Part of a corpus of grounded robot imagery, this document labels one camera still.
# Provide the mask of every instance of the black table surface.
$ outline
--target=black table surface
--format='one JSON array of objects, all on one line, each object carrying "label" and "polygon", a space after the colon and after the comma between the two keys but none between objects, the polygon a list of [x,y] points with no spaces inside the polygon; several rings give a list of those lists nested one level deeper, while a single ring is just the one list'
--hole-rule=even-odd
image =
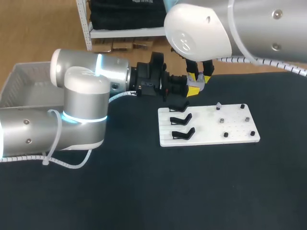
[{"label": "black table surface", "polygon": [[307,229],[307,79],[214,76],[189,101],[248,104],[260,142],[162,148],[157,109],[185,99],[117,99],[105,142],[83,168],[0,164],[0,229]]}]

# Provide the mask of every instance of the glowing blue light ring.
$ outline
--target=glowing blue light ring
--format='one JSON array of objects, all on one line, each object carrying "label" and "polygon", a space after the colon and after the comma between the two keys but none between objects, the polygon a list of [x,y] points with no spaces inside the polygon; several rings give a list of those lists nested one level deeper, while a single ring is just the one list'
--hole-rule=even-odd
[{"label": "glowing blue light ring", "polygon": [[80,118],[76,118],[73,116],[69,116],[67,115],[64,111],[63,111],[63,115],[65,117],[67,117],[70,120],[76,121],[76,122],[80,122],[80,123],[94,123],[94,122],[101,122],[106,120],[107,116],[103,117],[103,118],[99,118],[99,119],[80,119]]},{"label": "glowing blue light ring", "polygon": [[96,68],[95,68],[95,75],[96,76],[100,75],[101,61],[102,61],[102,55],[98,54],[97,61],[96,61]]}]

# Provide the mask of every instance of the silver robot arm segment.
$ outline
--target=silver robot arm segment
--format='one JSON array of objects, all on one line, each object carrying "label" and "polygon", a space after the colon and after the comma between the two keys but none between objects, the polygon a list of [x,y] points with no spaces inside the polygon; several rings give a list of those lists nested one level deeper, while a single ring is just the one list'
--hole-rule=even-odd
[{"label": "silver robot arm segment", "polygon": [[[70,67],[63,76],[62,128],[56,150],[91,150],[105,137],[110,81],[84,67]],[[3,138],[0,158],[48,152],[58,120],[49,109],[0,110]]]},{"label": "silver robot arm segment", "polygon": [[180,0],[165,33],[193,61],[248,58],[245,48],[253,57],[306,63],[306,9],[305,0]]}]

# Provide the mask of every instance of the cable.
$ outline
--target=cable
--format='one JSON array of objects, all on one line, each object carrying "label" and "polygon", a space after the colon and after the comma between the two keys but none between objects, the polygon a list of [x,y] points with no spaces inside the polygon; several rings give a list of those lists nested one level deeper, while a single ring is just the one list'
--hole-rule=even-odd
[{"label": "cable", "polygon": [[[61,165],[65,168],[79,169],[86,164],[87,160],[90,158],[91,153],[92,153],[92,150],[91,149],[88,150],[84,160],[80,164],[77,164],[77,165],[67,164],[67,163],[60,161],[58,159],[55,159],[53,157],[51,157],[49,159],[49,161],[51,161],[55,164]],[[5,157],[5,158],[0,159],[0,163],[2,163],[2,162],[14,162],[14,161],[31,161],[31,160],[45,161],[45,160],[47,160],[47,157],[41,156],[41,155],[28,155],[28,156],[21,156],[21,157]]]},{"label": "cable", "polygon": [[[246,57],[224,57],[224,58],[218,58],[217,60],[227,63],[252,63]],[[263,65],[274,66],[307,77],[307,70],[299,66],[291,65],[283,61],[271,60],[266,58],[256,58],[256,60],[262,63]]]},{"label": "cable", "polygon": [[227,12],[227,17],[228,17],[228,24],[229,24],[229,29],[230,33],[238,46],[239,50],[241,53],[250,60],[254,65],[263,65],[261,62],[257,60],[257,58],[254,58],[252,54],[246,49],[244,46],[240,35],[236,29],[236,22],[235,22],[235,15],[234,15],[234,5],[235,5],[235,0],[229,0],[228,2],[228,12]]},{"label": "cable", "polygon": [[113,97],[111,97],[109,99],[109,103],[111,103],[112,101],[114,101],[115,99],[117,98],[120,98],[122,96],[136,96],[136,91],[126,91],[126,92],[122,92],[122,93],[119,93]]},{"label": "cable", "polygon": [[[119,94],[111,97],[109,99],[109,103],[114,101],[117,98],[122,97],[122,96],[136,96],[136,91],[126,91],[126,92],[119,93]],[[88,161],[88,159],[91,156],[92,149],[88,150],[84,160],[80,164],[77,164],[77,165],[71,165],[71,164],[65,163],[63,161],[60,161],[60,160],[58,160],[56,158],[51,157],[52,154],[54,153],[57,145],[58,145],[58,142],[59,142],[59,139],[60,139],[60,136],[61,136],[62,119],[61,119],[60,113],[57,110],[50,109],[50,110],[48,110],[48,112],[49,113],[50,112],[54,112],[56,114],[57,120],[58,120],[58,129],[57,129],[56,137],[55,137],[54,142],[53,142],[53,144],[51,146],[49,154],[47,156],[28,155],[28,156],[19,156],[19,157],[5,157],[5,158],[1,158],[0,159],[0,163],[2,163],[2,162],[14,162],[14,161],[41,160],[41,161],[43,161],[43,165],[48,165],[49,161],[51,161],[51,162],[53,162],[55,164],[61,165],[61,166],[65,167],[65,168],[69,168],[69,169],[79,169],[79,168],[83,167],[86,164],[86,162]]]},{"label": "cable", "polygon": [[59,143],[59,138],[61,136],[62,133],[62,118],[61,118],[61,114],[59,114],[59,112],[57,110],[54,109],[50,109],[48,110],[48,113],[54,112],[57,116],[57,120],[58,120],[58,129],[57,129],[57,133],[56,133],[56,137],[54,139],[54,142],[51,146],[51,149],[47,155],[47,157],[45,158],[45,160],[43,161],[43,165],[49,165],[49,160],[52,157],[52,154],[54,153],[54,151],[56,150],[56,147]]}]

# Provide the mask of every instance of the black bracket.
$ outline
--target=black bracket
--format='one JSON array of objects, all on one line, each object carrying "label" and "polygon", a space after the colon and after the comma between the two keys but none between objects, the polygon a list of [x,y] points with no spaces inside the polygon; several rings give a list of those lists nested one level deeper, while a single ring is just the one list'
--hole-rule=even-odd
[{"label": "black bracket", "polygon": [[192,114],[188,114],[185,119],[180,119],[177,117],[169,118],[171,125],[182,125],[182,126],[186,126],[191,119],[192,119]]},{"label": "black bracket", "polygon": [[190,140],[190,138],[195,133],[195,128],[191,128],[188,133],[181,133],[177,131],[172,132],[173,139],[184,139],[184,140]]},{"label": "black bracket", "polygon": [[180,106],[176,106],[176,105],[170,105],[168,108],[169,108],[169,112],[185,112],[185,110],[188,108],[188,106],[190,105],[190,102],[187,101],[183,107],[180,107]]}]

